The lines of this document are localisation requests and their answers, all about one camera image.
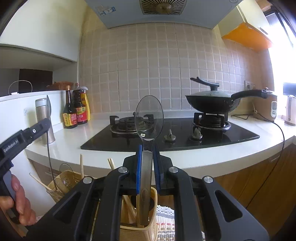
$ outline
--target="black glass cooktop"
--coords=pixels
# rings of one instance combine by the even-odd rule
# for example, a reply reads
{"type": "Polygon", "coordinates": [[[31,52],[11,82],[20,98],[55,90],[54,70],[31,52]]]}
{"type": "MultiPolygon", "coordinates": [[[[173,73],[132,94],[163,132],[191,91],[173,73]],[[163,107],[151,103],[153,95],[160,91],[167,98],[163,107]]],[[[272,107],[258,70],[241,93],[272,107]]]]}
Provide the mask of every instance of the black glass cooktop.
{"type": "MultiPolygon", "coordinates": [[[[254,140],[260,137],[251,131],[231,123],[230,129],[224,131],[201,129],[202,139],[201,141],[195,141],[191,137],[193,128],[193,118],[164,119],[163,129],[155,140],[159,150],[172,151],[214,147],[254,140]],[[164,139],[164,136],[169,133],[169,129],[176,136],[176,140],[173,143],[165,142],[164,139]]],[[[84,143],[81,149],[135,152],[141,143],[142,141],[137,134],[124,136],[114,134],[110,131],[109,125],[84,143]]]]}

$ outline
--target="human hand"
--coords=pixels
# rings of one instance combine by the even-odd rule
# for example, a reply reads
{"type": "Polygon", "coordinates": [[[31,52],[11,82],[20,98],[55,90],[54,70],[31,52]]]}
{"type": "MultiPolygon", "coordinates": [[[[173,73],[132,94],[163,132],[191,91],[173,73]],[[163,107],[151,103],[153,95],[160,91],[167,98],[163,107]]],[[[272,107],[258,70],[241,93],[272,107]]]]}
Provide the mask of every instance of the human hand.
{"type": "MultiPolygon", "coordinates": [[[[15,175],[11,177],[11,186],[15,191],[15,205],[20,214],[19,221],[22,225],[28,226],[36,223],[36,213],[31,209],[31,203],[25,197],[25,191],[15,175]]],[[[0,208],[3,211],[14,206],[14,201],[9,196],[0,196],[0,208]]]]}

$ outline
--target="range hood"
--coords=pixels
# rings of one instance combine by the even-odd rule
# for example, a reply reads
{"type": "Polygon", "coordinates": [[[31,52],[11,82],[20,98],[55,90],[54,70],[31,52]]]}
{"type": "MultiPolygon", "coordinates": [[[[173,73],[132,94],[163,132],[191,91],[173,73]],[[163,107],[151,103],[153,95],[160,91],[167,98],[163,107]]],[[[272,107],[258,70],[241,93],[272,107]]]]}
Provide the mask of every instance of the range hood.
{"type": "Polygon", "coordinates": [[[242,0],[86,0],[107,28],[187,23],[214,28],[242,0]]]}

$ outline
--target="orange cabinet underside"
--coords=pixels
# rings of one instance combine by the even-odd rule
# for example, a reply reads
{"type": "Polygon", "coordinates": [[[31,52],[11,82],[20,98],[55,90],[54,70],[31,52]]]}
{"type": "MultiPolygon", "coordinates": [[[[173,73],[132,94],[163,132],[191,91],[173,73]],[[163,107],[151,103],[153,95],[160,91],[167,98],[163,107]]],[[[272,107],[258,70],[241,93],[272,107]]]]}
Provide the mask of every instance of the orange cabinet underside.
{"type": "Polygon", "coordinates": [[[256,52],[272,47],[272,42],[263,33],[248,26],[246,23],[241,23],[222,38],[240,43],[256,52]]]}

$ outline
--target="metal screw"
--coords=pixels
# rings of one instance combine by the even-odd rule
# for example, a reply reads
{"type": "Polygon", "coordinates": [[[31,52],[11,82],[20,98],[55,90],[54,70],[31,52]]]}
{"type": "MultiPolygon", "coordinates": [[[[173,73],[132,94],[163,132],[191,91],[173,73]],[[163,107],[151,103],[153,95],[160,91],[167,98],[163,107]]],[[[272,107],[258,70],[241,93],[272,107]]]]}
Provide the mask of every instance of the metal screw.
{"type": "Polygon", "coordinates": [[[206,177],[204,177],[204,181],[205,181],[206,183],[212,183],[212,182],[213,182],[213,178],[210,177],[210,176],[206,176],[206,177]]]}
{"type": "Polygon", "coordinates": [[[177,167],[170,167],[168,170],[169,170],[169,172],[171,172],[171,173],[176,173],[176,172],[178,172],[178,168],[177,168],[177,167]]]}
{"type": "Polygon", "coordinates": [[[126,167],[120,167],[120,168],[118,168],[118,171],[120,173],[126,173],[128,171],[128,169],[126,167]]]}
{"type": "Polygon", "coordinates": [[[91,177],[85,177],[83,179],[83,183],[85,183],[85,184],[90,184],[91,182],[92,182],[92,178],[91,177]]]}

